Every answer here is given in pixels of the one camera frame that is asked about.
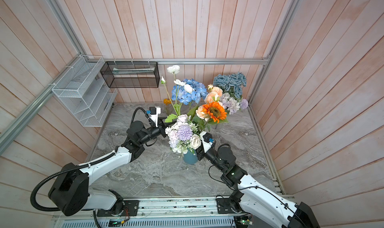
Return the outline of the peach rose stem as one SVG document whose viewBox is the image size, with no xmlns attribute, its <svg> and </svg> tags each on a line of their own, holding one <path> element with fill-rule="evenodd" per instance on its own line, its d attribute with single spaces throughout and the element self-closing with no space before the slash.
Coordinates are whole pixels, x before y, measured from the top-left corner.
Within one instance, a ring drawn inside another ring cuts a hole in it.
<svg viewBox="0 0 384 228">
<path fill-rule="evenodd" d="M 217 94 L 219 97 L 221 97 L 223 94 L 223 90 L 221 88 L 213 86 L 212 84 L 208 85 L 208 91 L 209 93 Z"/>
</svg>

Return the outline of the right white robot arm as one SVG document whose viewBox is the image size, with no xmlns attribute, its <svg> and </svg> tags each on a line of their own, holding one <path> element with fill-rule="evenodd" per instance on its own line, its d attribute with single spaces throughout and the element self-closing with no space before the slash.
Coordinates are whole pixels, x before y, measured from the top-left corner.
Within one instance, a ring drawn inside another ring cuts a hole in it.
<svg viewBox="0 0 384 228">
<path fill-rule="evenodd" d="M 196 152 L 198 160 L 206 158 L 222 172 L 221 181 L 233 190 L 229 197 L 233 211 L 253 215 L 273 228 L 320 227 L 310 206 L 275 194 L 238 166 L 229 144 L 215 149 L 213 143 L 203 143 Z"/>
</svg>

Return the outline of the teal blue rose bouquet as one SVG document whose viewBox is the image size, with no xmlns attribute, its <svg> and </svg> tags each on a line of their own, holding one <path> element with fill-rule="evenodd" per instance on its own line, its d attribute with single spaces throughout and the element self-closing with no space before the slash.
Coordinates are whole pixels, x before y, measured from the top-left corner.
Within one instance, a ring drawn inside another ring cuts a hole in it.
<svg viewBox="0 0 384 228">
<path fill-rule="evenodd" d="M 243 88 L 247 86 L 247 79 L 241 72 L 230 75 L 219 74 L 214 78 L 213 86 L 221 88 L 224 93 L 227 92 L 236 99 L 242 99 Z"/>
</svg>

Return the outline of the white flower stem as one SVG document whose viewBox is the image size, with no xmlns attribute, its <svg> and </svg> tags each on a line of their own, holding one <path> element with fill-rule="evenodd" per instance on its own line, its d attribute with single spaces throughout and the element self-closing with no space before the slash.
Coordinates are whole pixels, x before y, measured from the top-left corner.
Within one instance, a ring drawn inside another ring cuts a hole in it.
<svg viewBox="0 0 384 228">
<path fill-rule="evenodd" d="M 169 114 L 165 119 L 166 123 L 171 123 L 178 116 L 180 116 L 181 108 L 183 105 L 189 105 L 192 102 L 191 95 L 193 89 L 184 81 L 176 78 L 176 75 L 180 72 L 181 68 L 179 65 L 173 65 L 167 68 L 167 72 L 172 74 L 173 79 L 173 88 L 171 93 L 167 91 L 168 101 L 170 102 L 173 113 Z"/>
</svg>

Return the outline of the teal ceramic vase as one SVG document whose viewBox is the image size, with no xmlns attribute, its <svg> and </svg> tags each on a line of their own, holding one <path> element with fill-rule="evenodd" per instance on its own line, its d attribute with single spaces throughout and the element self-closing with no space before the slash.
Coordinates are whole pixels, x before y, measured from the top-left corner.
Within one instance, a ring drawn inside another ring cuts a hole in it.
<svg viewBox="0 0 384 228">
<path fill-rule="evenodd" d="M 195 151 L 188 150 L 186 154 L 183 155 L 183 160 L 187 164 L 195 164 L 198 162 L 197 154 Z"/>
</svg>

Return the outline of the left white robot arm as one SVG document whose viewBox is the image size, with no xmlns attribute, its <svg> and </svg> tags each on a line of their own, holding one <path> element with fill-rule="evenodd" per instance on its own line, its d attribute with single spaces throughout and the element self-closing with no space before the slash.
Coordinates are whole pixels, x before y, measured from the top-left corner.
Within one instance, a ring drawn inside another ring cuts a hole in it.
<svg viewBox="0 0 384 228">
<path fill-rule="evenodd" d="M 141 121 L 132 122 L 125 142 L 112 152 L 81 165 L 67 164 L 49 191 L 50 200 L 66 216 L 85 210 L 105 210 L 113 216 L 121 215 L 125 206 L 122 196 L 114 190 L 91 191 L 90 185 L 112 170 L 139 158 L 149 141 L 156 140 L 160 135 L 166 136 L 166 127 L 161 120 L 156 127 L 149 128 L 145 128 Z"/>
</svg>

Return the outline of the pink white hydrangea bouquet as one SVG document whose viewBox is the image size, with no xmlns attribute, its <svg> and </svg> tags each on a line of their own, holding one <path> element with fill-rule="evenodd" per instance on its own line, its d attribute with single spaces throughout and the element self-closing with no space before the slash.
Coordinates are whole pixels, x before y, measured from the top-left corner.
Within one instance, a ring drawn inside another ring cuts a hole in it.
<svg viewBox="0 0 384 228">
<path fill-rule="evenodd" d="M 249 106 L 249 103 L 246 99 L 236 99 L 229 93 L 223 93 L 220 97 L 220 102 L 222 103 L 224 109 L 229 112 L 229 114 L 234 114 L 239 110 L 247 109 Z"/>
</svg>

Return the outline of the orange flower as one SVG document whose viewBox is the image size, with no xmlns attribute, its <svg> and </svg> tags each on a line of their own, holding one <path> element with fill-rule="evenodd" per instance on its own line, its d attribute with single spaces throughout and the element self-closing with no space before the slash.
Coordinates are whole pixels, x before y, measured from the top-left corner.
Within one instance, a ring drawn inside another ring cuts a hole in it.
<svg viewBox="0 0 384 228">
<path fill-rule="evenodd" d="M 195 107 L 188 112 L 188 116 L 200 131 L 210 131 L 215 124 L 228 123 L 226 110 L 216 101 Z"/>
</svg>

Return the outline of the blue hydrangea mixed bouquet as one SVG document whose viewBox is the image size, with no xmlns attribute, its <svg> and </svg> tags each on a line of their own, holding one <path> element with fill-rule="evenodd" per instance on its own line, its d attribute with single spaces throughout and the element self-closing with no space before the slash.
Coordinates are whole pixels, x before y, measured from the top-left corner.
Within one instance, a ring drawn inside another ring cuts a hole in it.
<svg viewBox="0 0 384 228">
<path fill-rule="evenodd" d="M 208 95 L 208 90 L 204 84 L 194 79 L 179 79 L 174 80 L 171 99 L 180 102 L 184 105 L 189 105 L 191 102 L 198 104 Z"/>
</svg>

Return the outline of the yellow orange flower stem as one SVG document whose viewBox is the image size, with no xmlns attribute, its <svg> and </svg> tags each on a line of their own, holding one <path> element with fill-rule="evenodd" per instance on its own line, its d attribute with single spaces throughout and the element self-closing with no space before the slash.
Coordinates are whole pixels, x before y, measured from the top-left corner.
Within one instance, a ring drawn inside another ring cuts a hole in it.
<svg viewBox="0 0 384 228">
<path fill-rule="evenodd" d="M 170 115 L 172 113 L 172 102 L 169 99 L 164 99 L 164 105 L 166 114 Z"/>
</svg>

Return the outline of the pale peach rose spray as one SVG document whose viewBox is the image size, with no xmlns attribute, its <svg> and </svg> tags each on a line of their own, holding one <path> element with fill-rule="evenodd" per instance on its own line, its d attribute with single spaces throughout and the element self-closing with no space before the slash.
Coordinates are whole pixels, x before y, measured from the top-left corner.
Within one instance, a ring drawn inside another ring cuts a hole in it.
<svg viewBox="0 0 384 228">
<path fill-rule="evenodd" d="M 209 93 L 206 96 L 205 104 L 197 108 L 196 115 L 205 121 L 219 123 L 221 120 L 226 119 L 227 112 L 220 102 L 220 97 L 215 93 Z"/>
</svg>

